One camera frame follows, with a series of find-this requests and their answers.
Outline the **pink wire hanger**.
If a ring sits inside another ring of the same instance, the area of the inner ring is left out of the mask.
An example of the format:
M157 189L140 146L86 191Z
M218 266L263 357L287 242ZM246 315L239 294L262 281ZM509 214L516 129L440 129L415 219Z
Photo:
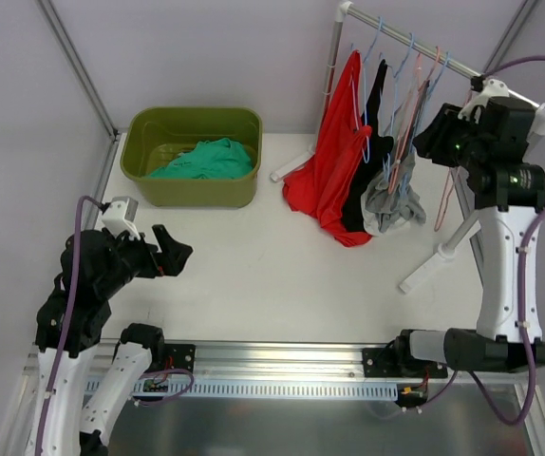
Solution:
M438 233L443 226L443 223L448 211L448 207L449 207L449 202L450 202L452 193L455 190L455 175L456 175L455 168L449 168L447 170L444 186L442 189L442 195L441 195L441 199L440 199L440 203L438 207L438 212L437 212L435 223L434 223L435 233Z

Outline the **grey tank top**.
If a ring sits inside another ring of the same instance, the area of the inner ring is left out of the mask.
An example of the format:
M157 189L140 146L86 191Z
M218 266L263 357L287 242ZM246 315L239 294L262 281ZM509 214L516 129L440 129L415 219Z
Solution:
M406 224L424 225L427 221L420 196L411 185L416 160L414 154L406 158L405 153L406 150L399 165L397 187L393 194L387 193L382 170L361 197L364 229L369 235L378 237L396 231Z

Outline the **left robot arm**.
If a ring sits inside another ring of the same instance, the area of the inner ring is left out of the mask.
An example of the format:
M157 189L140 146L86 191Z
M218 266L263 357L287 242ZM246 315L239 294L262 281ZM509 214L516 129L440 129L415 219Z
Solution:
M27 455L105 455L130 393L147 371L162 368L162 329L132 323L122 331L103 382L84 399L86 380L111 315L110 299L135 278L178 276L193 253L166 228L156 243L128 232L85 230L69 237L62 271L36 317L39 384Z

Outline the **green tank top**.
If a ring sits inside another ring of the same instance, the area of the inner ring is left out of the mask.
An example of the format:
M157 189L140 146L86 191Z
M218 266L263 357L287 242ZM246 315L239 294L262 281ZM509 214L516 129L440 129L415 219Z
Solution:
M151 179L236 180L247 176L253 164L245 147L229 138L201 141L167 165L152 171Z

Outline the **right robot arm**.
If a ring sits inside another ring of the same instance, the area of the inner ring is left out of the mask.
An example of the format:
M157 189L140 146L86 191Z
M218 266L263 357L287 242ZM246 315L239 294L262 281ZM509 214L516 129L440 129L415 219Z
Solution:
M467 173L482 236L482 299L475 329L405 329L394 369L411 377L426 363L453 371L534 372L545 367L536 305L536 237L545 171L524 160L536 116L528 103L491 96L472 107L444 104L413 140L418 155Z

